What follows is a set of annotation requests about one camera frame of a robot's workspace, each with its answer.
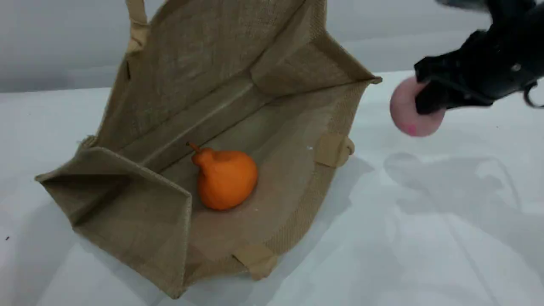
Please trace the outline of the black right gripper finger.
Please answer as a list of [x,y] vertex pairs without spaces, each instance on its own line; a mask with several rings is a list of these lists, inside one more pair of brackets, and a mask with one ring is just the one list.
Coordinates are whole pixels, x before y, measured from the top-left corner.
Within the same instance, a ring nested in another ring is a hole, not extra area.
[[449,52],[439,56],[427,56],[414,64],[414,73],[419,83],[439,81],[466,85],[464,65],[467,52]]
[[490,107],[495,103],[466,88],[458,89],[438,81],[429,82],[416,95],[415,101],[416,112],[422,116],[460,107]]

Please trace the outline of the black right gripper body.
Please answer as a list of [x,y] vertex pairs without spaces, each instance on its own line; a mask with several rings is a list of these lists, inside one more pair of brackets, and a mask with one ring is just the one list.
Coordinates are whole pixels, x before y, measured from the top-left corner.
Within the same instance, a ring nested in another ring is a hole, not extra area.
[[543,4],[534,0],[484,0],[492,23],[462,47],[462,77],[469,89],[501,99],[543,77]]

